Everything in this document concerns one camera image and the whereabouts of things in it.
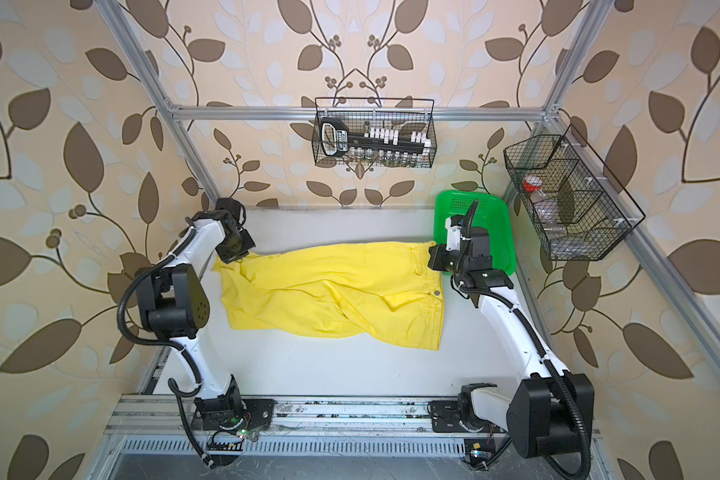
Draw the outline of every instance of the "black wire basket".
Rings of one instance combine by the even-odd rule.
[[[431,168],[438,148],[433,109],[434,100],[423,98],[316,98],[315,165]]]
[[[536,135],[504,149],[507,172],[550,260],[602,260],[645,219],[594,150],[603,171],[587,167],[577,153],[585,147],[580,138],[568,127],[563,135]]]

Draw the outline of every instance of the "green basket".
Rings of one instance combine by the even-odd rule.
[[[514,273],[518,259],[514,254],[512,225],[509,220],[509,208],[501,198],[480,192],[462,192],[446,190],[438,195],[434,204],[434,241],[444,244],[448,231],[445,219],[454,215],[464,215],[472,202],[479,200],[478,211],[474,215],[473,226],[482,226],[490,235],[490,254],[494,258],[494,268],[503,270],[507,275]]]

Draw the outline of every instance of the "yellow fabric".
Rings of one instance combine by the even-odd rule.
[[[233,329],[279,328],[343,338],[368,332],[393,345],[437,350],[443,325],[441,274],[428,244],[317,246],[217,261]]]

